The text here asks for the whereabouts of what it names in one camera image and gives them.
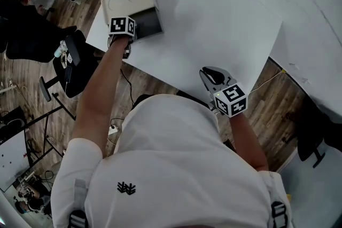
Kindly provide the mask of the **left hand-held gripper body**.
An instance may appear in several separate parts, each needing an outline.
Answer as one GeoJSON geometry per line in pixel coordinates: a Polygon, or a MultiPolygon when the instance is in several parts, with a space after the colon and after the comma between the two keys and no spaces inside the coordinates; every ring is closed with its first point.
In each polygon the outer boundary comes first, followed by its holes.
{"type": "Polygon", "coordinates": [[[109,37],[107,41],[107,46],[110,48],[110,46],[113,44],[115,40],[117,40],[121,36],[127,36],[128,44],[125,48],[125,51],[123,53],[123,59],[128,59],[131,54],[131,44],[136,40],[136,29],[137,29],[137,23],[134,19],[131,17],[117,17],[117,18],[111,18],[109,23],[109,37]]]}

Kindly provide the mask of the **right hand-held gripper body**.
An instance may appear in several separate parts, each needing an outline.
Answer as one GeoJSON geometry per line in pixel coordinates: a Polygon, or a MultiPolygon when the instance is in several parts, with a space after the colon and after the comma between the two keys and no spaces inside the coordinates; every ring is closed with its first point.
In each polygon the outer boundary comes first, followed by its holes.
{"type": "Polygon", "coordinates": [[[214,85],[209,91],[213,105],[228,117],[234,117],[248,108],[247,94],[235,79],[228,84],[214,85]]]}

